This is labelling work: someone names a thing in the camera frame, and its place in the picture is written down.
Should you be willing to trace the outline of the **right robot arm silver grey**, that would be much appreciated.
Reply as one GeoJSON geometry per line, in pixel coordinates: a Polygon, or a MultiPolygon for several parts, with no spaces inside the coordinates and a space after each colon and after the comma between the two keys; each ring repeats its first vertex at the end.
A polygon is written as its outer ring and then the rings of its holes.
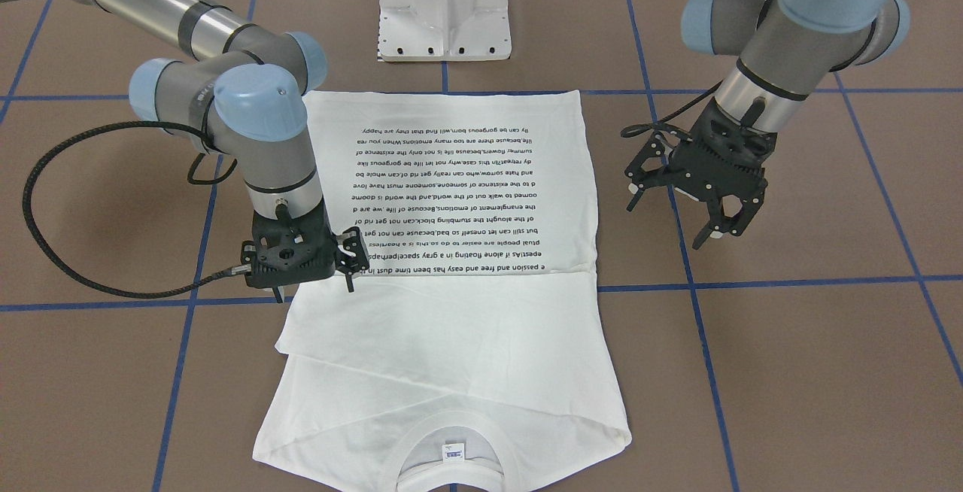
{"type": "MultiPolygon", "coordinates": [[[[4,2],[21,0],[2,0],[4,2]]],[[[159,128],[189,138],[200,155],[231,156],[250,194],[252,239],[240,263],[199,281],[244,276],[250,287],[272,290],[281,301],[287,285],[326,279],[348,285],[370,266],[362,232],[335,234],[317,173],[304,96],[327,76],[327,60],[312,36],[275,34],[210,0],[72,0],[92,5],[193,58],[147,61],[135,70],[129,101],[138,119],[99,126],[58,144],[35,164],[22,194],[26,225],[39,249],[62,272],[99,292],[137,298],[66,265],[39,232],[33,214],[35,184],[49,162],[69,147],[123,128],[159,128]]]]}

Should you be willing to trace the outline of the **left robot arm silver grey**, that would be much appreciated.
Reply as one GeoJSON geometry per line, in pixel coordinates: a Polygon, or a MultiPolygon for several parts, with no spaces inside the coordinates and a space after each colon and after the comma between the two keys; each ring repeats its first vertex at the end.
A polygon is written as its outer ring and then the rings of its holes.
{"type": "Polygon", "coordinates": [[[685,46],[736,57],[659,172],[707,205],[694,248],[746,230],[764,203],[778,132],[822,78],[893,52],[910,24],[904,0],[689,0],[685,46]]]}

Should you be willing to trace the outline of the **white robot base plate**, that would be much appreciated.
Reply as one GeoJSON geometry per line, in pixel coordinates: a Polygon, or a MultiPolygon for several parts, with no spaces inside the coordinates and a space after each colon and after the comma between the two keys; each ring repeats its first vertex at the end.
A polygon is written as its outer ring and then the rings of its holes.
{"type": "Polygon", "coordinates": [[[504,60],[512,53],[508,0],[379,0],[385,62],[504,60]]]}

